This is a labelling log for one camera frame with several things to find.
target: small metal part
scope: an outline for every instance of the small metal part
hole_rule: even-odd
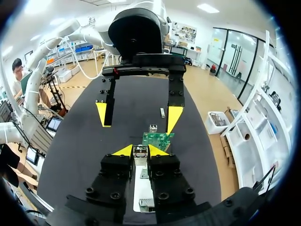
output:
[[[161,107],[161,108],[160,108],[160,111],[161,111],[161,118],[164,119],[164,118],[165,118],[164,108]]]
[[[155,125],[155,124],[151,124],[150,127],[149,127],[149,132],[150,133],[156,133],[158,130],[158,126]]]
[[[142,169],[141,174],[140,174],[141,179],[149,179],[149,174],[147,172],[147,169]]]

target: black table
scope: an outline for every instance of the black table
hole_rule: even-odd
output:
[[[103,128],[95,100],[101,78],[84,90],[61,123],[49,148],[40,176],[38,195],[52,207],[65,204],[66,195],[85,199],[100,170],[100,161],[129,144],[141,144],[150,124],[165,131],[160,108],[167,105],[168,80],[124,77],[116,82],[115,108],[111,128]],[[172,152],[181,161],[181,171],[196,191],[197,204],[221,201],[221,187],[214,154],[198,110],[184,89],[185,108],[173,132]],[[155,223],[154,214],[133,211],[132,197],[127,200],[125,223]]]

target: electronic component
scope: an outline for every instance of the electronic component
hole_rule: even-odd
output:
[[[161,107],[160,110],[161,110],[161,118],[163,119],[163,118],[165,118],[164,108]]]
[[[170,145],[169,139],[174,137],[174,133],[144,133],[142,145],[153,145],[156,148],[166,151]]]
[[[58,118],[51,118],[48,125],[46,126],[46,129],[52,131],[52,132],[57,132],[57,129],[59,125],[61,124],[62,120]]]
[[[31,162],[33,165],[37,165],[38,163],[37,151],[29,147],[27,150],[26,160]]]
[[[154,199],[139,199],[141,213],[155,212]]]
[[[7,101],[3,101],[0,106],[0,122],[8,122],[11,119],[12,108],[8,105]]]
[[[158,130],[158,126],[157,125],[154,125],[154,124],[150,125],[150,128],[149,128],[149,132],[150,133],[156,133],[157,130]]]

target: white cable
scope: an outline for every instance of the white cable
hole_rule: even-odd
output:
[[[101,71],[99,72],[98,75],[96,75],[96,76],[93,77],[93,78],[87,76],[86,73],[84,72],[84,70],[82,69],[82,67],[80,66],[79,61],[77,60],[77,57],[76,57],[76,53],[74,52],[73,48],[71,47],[71,45],[70,45],[67,41],[65,41],[65,43],[66,43],[66,44],[69,46],[69,48],[71,49],[71,52],[72,52],[72,54],[74,55],[74,58],[75,58],[76,63],[78,64],[78,66],[79,66],[81,72],[84,74],[84,76],[85,76],[86,78],[88,78],[88,79],[90,79],[90,80],[94,80],[94,79],[97,79],[97,78],[103,73],[103,67],[104,67],[104,64],[103,64],[102,69],[101,69]]]

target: glass wall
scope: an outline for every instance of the glass wall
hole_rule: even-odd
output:
[[[250,96],[250,93],[251,93],[251,91],[252,91],[252,89],[253,89],[253,87],[256,83],[256,80],[258,78],[258,71],[259,71],[259,68],[260,68],[262,60],[263,60],[264,48],[265,48],[265,42],[263,42],[261,40],[258,40],[257,53],[256,53],[254,65],[253,65],[248,83],[246,85],[246,88],[243,90],[241,95],[238,97],[238,99],[240,100],[240,102],[242,104],[245,104],[246,100]],[[273,54],[275,54],[275,49],[272,48],[271,46],[269,48],[270,48],[270,51]],[[271,79],[273,70],[274,70],[274,65],[273,64],[270,64],[269,66],[266,67],[266,70],[264,72],[264,74],[265,74],[264,81],[266,82],[266,85],[269,84],[269,81]]]
[[[249,35],[229,31],[224,57],[218,78],[239,97],[252,68],[257,39]]]
[[[211,43],[208,47],[208,55],[206,64],[211,68],[212,65],[216,66],[216,69],[219,67],[222,53],[224,51],[224,46],[227,37],[227,30],[215,28]]]

